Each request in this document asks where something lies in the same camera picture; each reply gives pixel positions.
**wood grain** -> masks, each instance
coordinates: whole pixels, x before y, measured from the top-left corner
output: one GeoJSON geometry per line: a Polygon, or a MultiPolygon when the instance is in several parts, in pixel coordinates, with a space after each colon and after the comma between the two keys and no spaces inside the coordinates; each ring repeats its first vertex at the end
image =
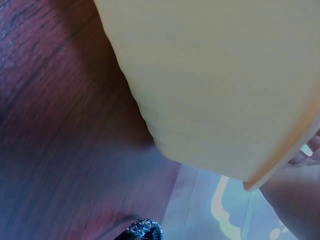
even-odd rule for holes
{"type": "Polygon", "coordinates": [[[153,144],[92,0],[0,1],[0,239],[112,240],[161,221],[153,144]]]}

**hand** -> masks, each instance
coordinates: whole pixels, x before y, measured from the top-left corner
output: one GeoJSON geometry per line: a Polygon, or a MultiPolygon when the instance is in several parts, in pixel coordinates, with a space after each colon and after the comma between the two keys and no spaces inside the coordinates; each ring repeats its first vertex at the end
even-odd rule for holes
{"type": "Polygon", "coordinates": [[[308,146],[311,157],[300,151],[260,188],[299,240],[320,239],[320,136],[314,136],[308,146]]]}

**finger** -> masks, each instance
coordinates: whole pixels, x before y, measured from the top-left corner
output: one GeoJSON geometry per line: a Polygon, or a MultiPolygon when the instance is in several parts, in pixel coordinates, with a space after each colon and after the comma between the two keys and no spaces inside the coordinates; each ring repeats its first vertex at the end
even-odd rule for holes
{"type": "Polygon", "coordinates": [[[299,151],[290,161],[289,164],[291,165],[298,165],[302,163],[308,156],[303,152],[299,151]]]}
{"type": "Polygon", "coordinates": [[[307,145],[312,150],[312,152],[317,151],[320,148],[320,136],[313,136],[308,142],[307,145]]]}

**wooden floor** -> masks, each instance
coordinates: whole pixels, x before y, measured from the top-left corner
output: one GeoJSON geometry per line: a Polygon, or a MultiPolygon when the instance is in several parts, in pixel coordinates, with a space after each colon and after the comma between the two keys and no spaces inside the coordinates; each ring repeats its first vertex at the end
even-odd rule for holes
{"type": "Polygon", "coordinates": [[[112,240],[161,221],[155,148],[92,0],[0,1],[0,239],[112,240]]]}

